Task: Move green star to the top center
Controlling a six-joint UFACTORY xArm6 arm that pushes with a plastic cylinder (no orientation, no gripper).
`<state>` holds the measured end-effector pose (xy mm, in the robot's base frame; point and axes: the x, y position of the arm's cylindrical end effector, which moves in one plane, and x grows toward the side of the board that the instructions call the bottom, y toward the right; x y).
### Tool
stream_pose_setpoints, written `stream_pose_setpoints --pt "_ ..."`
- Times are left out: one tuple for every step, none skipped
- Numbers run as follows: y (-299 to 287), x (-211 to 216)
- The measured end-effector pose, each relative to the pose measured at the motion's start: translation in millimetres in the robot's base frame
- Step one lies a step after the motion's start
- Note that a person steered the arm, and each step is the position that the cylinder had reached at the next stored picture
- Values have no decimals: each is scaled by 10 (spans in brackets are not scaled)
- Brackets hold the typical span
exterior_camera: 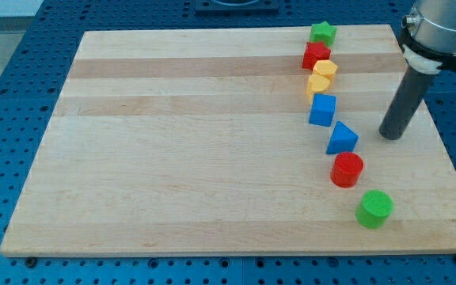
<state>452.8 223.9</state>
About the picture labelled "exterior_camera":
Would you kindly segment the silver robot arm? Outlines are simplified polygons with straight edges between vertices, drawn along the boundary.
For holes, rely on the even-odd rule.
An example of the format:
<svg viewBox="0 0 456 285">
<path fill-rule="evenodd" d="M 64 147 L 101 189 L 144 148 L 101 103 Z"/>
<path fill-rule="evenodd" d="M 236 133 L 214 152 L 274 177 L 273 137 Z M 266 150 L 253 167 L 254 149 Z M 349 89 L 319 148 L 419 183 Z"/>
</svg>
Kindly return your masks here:
<svg viewBox="0 0 456 285">
<path fill-rule="evenodd" d="M 417 0 L 401 19 L 398 44 L 413 70 L 456 73 L 456 0 Z"/>
</svg>

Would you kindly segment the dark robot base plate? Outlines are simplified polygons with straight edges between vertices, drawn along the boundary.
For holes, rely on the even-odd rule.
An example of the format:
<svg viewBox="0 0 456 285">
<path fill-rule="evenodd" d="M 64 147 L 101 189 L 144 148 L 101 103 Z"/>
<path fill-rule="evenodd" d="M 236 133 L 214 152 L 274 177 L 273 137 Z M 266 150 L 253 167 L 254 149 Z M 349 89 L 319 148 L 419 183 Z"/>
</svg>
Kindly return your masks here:
<svg viewBox="0 0 456 285">
<path fill-rule="evenodd" d="M 278 12 L 279 0 L 193 0 L 196 14 Z"/>
</svg>

